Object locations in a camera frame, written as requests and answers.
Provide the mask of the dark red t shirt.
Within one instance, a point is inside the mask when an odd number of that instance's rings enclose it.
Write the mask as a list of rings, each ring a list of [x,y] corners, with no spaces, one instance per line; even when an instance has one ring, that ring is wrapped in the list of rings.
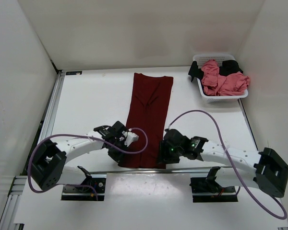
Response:
[[[140,128],[148,137],[146,149],[139,154],[126,154],[118,163],[125,168],[164,169],[157,163],[159,143],[164,126],[173,85],[173,77],[149,77],[135,73],[132,98],[126,122],[127,128]]]

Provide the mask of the pink t shirt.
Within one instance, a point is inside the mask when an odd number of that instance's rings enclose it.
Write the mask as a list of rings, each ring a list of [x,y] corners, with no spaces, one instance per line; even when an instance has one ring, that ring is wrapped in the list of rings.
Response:
[[[204,77],[201,84],[207,96],[240,96],[250,85],[250,78],[241,72],[228,76],[220,75],[220,66],[215,60],[209,60],[201,67]]]

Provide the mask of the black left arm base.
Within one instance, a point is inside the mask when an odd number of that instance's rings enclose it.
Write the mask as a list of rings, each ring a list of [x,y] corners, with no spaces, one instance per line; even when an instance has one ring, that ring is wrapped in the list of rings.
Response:
[[[106,188],[105,174],[91,174],[82,166],[63,169],[59,183],[63,185],[63,201],[104,201]]]

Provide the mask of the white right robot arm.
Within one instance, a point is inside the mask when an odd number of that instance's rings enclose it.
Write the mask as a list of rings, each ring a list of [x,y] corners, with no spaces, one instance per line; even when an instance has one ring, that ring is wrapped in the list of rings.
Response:
[[[257,188],[271,197],[283,198],[288,183],[288,165],[271,148],[263,151],[224,150],[220,144],[203,137],[188,138],[176,129],[167,129],[159,144],[158,163],[189,160],[216,162],[206,178],[192,180],[199,193],[219,193],[223,188],[243,186]]]

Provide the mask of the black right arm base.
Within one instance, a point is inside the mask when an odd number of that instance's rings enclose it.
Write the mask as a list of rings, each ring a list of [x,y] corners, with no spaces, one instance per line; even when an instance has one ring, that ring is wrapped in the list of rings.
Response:
[[[221,167],[212,167],[206,177],[191,177],[189,186],[194,203],[227,203],[238,202],[238,193],[234,186],[222,187],[216,180],[216,173]]]

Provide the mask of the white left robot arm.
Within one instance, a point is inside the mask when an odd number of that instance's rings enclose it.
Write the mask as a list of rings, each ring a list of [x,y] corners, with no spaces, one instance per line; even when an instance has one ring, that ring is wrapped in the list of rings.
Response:
[[[43,139],[29,159],[27,175],[30,189],[43,193],[57,185],[72,185],[79,191],[93,191],[91,176],[83,166],[69,162],[94,151],[107,150],[115,161],[129,152],[138,136],[117,121],[112,126],[95,127],[84,135],[56,134]]]

